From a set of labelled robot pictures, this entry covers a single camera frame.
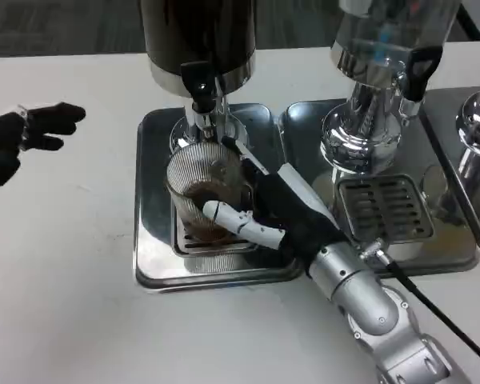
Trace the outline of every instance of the black glove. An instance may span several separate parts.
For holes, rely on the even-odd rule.
[[[15,112],[0,116],[0,186],[18,170],[20,150],[59,150],[64,142],[51,134],[70,135],[86,111],[61,102],[29,110],[26,120]]]

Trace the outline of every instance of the robotic hand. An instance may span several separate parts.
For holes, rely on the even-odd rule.
[[[238,212],[209,193],[194,200],[205,216],[241,238],[299,258],[307,275],[345,315],[354,338],[374,358],[380,383],[470,382],[441,345],[419,331],[404,296],[381,284],[290,164],[269,174],[240,142],[224,138],[222,143],[240,156],[254,187],[256,210]],[[363,253],[372,254],[392,263],[378,243]]]
[[[86,116],[79,106],[61,102],[33,110],[18,106],[0,115],[0,186],[20,167],[20,150],[59,150],[64,142],[52,134],[70,135]]]

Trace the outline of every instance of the white table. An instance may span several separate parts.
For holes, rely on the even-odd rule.
[[[258,52],[232,102],[281,113],[348,95],[328,49]],[[430,86],[480,86],[480,43],[447,44]],[[137,124],[180,106],[144,54],[0,59],[0,110],[87,109],[57,154],[29,152],[0,190],[0,383],[374,382],[314,284],[148,294],[132,276]],[[480,344],[480,265],[414,281]],[[410,298],[424,331],[480,383],[480,361]]]

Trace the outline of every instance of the chrome dispenser base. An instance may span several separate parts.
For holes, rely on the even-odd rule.
[[[245,125],[253,153],[276,171],[283,156],[272,114],[259,104],[231,106],[231,113]],[[134,269],[139,283],[152,290],[175,291],[297,277],[300,264],[277,252],[237,238],[205,244],[186,234],[163,183],[171,154],[167,142],[183,115],[183,108],[156,110],[138,128]]]
[[[353,233],[351,226],[351,218],[349,222],[350,212],[343,207],[357,202],[341,196],[338,184],[345,179],[363,183],[371,181],[372,178],[345,174],[333,168],[323,160],[317,145],[322,136],[324,117],[333,108],[344,102],[344,100],[329,100],[293,104],[281,116],[279,129],[286,160],[317,191],[337,218],[339,225],[347,233],[350,233],[353,240],[363,243],[367,238],[356,238],[356,233]],[[416,119],[402,131],[402,140],[395,152],[393,165],[383,171],[380,177],[402,180],[401,175],[405,175],[404,177],[412,181],[412,184],[419,186],[422,198],[436,197],[444,193],[443,187],[446,185],[440,182],[431,182],[431,169],[440,170],[441,176],[443,176],[438,156],[420,121]],[[422,227],[428,236],[399,238],[397,242],[391,244],[388,250],[388,253],[399,261],[400,266],[408,274],[436,274],[468,270],[478,262],[474,237],[455,198],[449,202],[453,205],[449,214],[435,209],[436,203],[436,198],[425,200],[425,206],[429,205],[428,211],[434,228],[433,232],[427,232],[427,228]],[[375,240],[378,235],[374,234],[371,241]],[[376,261],[372,267],[380,275],[386,275],[382,266]]]
[[[232,114],[227,117],[224,134],[249,146],[249,135],[247,134],[246,126]],[[195,143],[195,134],[189,134],[189,125],[186,122],[186,118],[180,118],[170,132],[170,152],[174,153],[184,146],[189,146],[193,143]]]
[[[349,100],[324,119],[325,160],[349,174],[379,174],[390,167],[402,136],[393,101],[394,90],[357,83]]]
[[[459,108],[465,105],[466,100],[475,100],[471,96],[479,91],[480,87],[431,90],[427,93],[426,114],[421,116],[421,120],[427,133],[438,139],[433,144],[443,152],[439,160],[457,195],[459,209],[466,216],[480,248],[480,155],[477,154],[480,146],[475,145],[480,144],[480,135],[472,137],[476,140],[468,143],[471,146],[468,149],[459,137],[462,130],[456,124]]]

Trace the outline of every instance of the stainless steel drip tray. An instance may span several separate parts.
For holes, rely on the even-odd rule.
[[[462,158],[470,156],[462,144],[455,125],[456,116],[461,105],[472,94],[480,91],[480,87],[451,88],[431,90],[426,94],[425,113],[421,120],[429,133],[437,137],[436,146],[444,153],[441,159],[442,166],[450,172],[453,188],[456,189],[458,201],[468,223],[470,224],[477,244],[480,247],[480,157],[473,156],[470,169],[467,166],[464,172],[469,172],[465,178],[460,171]]]
[[[230,109],[246,126],[253,153],[276,171],[284,157],[272,114],[259,104]],[[299,263],[277,252],[233,237],[203,243],[185,232],[164,186],[170,132],[183,115],[183,108],[156,110],[138,128],[134,268],[139,283],[152,290],[175,291],[298,276]]]
[[[416,232],[410,231],[409,233],[414,233],[414,236],[396,237],[389,248],[391,256],[399,260],[399,264],[408,274],[454,272],[468,270],[475,266],[478,257],[475,252],[474,237],[458,208],[457,200],[445,191],[446,180],[445,183],[436,182],[437,175],[430,180],[432,170],[440,171],[440,178],[444,178],[444,173],[438,156],[418,119],[402,130],[402,140],[394,164],[379,178],[368,180],[341,174],[325,161],[319,145],[322,136],[322,121],[330,110],[342,102],[345,101],[299,102],[290,106],[279,121],[280,136],[287,160],[317,191],[333,212],[339,225],[360,243],[373,241],[377,236],[384,234],[384,230],[387,228],[380,226],[380,234],[373,232],[373,238],[370,238],[370,236],[366,236],[369,232],[364,232],[363,236],[359,238],[359,232],[356,231],[360,226],[356,227],[353,223],[353,210],[349,206],[351,199],[346,196],[345,188],[340,183],[348,179],[351,180],[351,185],[357,185],[355,188],[378,184],[380,189],[380,185],[384,185],[380,178],[383,178],[388,186],[394,183],[406,189],[406,198],[409,201],[406,202],[404,208],[410,210],[410,215],[417,215],[410,224],[416,225],[413,230],[417,230],[419,236],[416,235]],[[408,194],[412,190],[416,190],[417,193]],[[425,195],[429,197],[427,201],[424,201],[423,204],[417,203],[417,199],[424,200],[423,196]],[[451,205],[448,212],[437,207],[442,202],[440,197],[448,198],[447,201]],[[420,219],[423,210],[428,210],[423,216],[426,218],[426,222]],[[384,215],[380,213],[378,212],[379,217],[375,218],[373,224],[377,224],[377,220],[388,223]],[[376,262],[372,267],[380,275],[386,274]]]

